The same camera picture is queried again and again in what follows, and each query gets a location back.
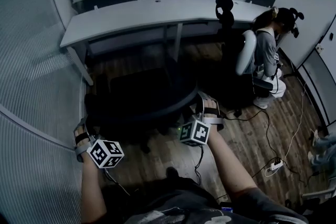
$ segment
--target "white collar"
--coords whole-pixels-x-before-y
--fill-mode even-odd
[[[267,32],[269,34],[271,34],[271,36],[273,36],[275,38],[275,35],[274,35],[274,30],[272,27],[265,27],[265,28],[261,28],[261,29],[258,29],[258,31],[264,31],[264,32]]]

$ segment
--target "white cube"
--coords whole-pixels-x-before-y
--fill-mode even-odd
[[[99,168],[115,167],[124,157],[120,144],[114,141],[96,140],[86,151]]]
[[[180,127],[178,139],[188,146],[206,145],[210,127],[210,124],[198,120],[188,122]]]

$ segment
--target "black hair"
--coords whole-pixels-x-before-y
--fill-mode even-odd
[[[282,23],[285,32],[292,31],[295,25],[293,12],[287,8],[279,8],[277,16],[274,18],[274,9],[270,9],[255,18],[252,30],[255,32],[260,28],[270,25],[271,22]]]

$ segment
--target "blue jeans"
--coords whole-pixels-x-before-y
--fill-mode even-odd
[[[323,165],[329,162],[330,158],[336,157],[336,133],[330,133],[325,137],[320,137],[315,142],[315,147],[327,146],[328,149],[323,154],[317,154],[311,160],[312,166]]]

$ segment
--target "black strap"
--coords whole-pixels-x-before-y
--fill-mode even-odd
[[[213,109],[213,108],[204,108],[204,114],[215,114],[219,116],[218,109]]]
[[[76,137],[75,137],[76,145],[77,145],[80,141],[84,140],[85,138],[89,138],[89,136],[88,136],[87,133],[82,133],[82,134],[76,136]]]

